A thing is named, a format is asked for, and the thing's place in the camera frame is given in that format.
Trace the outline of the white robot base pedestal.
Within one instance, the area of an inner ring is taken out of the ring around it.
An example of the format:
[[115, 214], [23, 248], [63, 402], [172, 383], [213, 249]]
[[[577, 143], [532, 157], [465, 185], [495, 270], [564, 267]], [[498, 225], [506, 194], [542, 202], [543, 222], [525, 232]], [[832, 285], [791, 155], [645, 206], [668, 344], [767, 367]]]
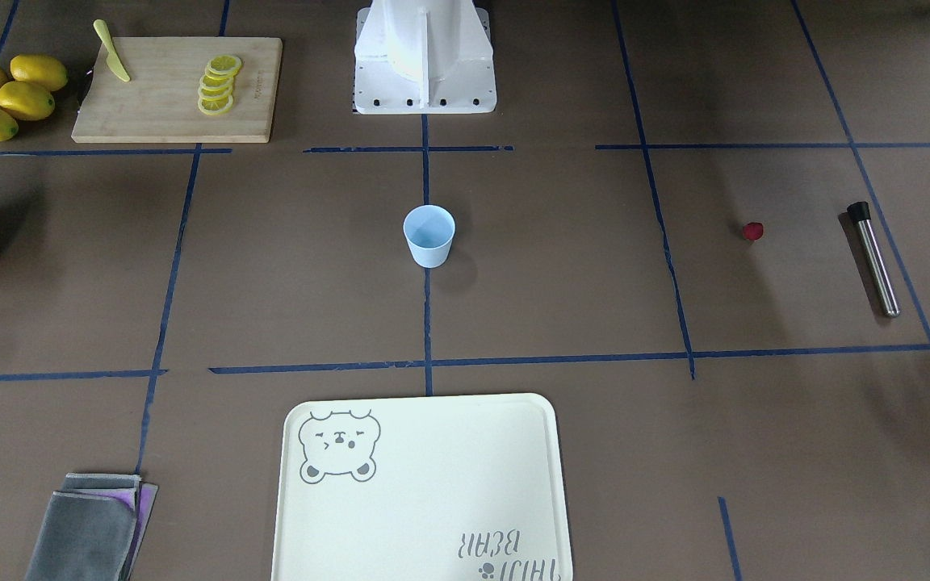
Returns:
[[373, 1], [358, 11], [354, 113], [487, 114], [497, 99], [484, 8], [472, 1]]

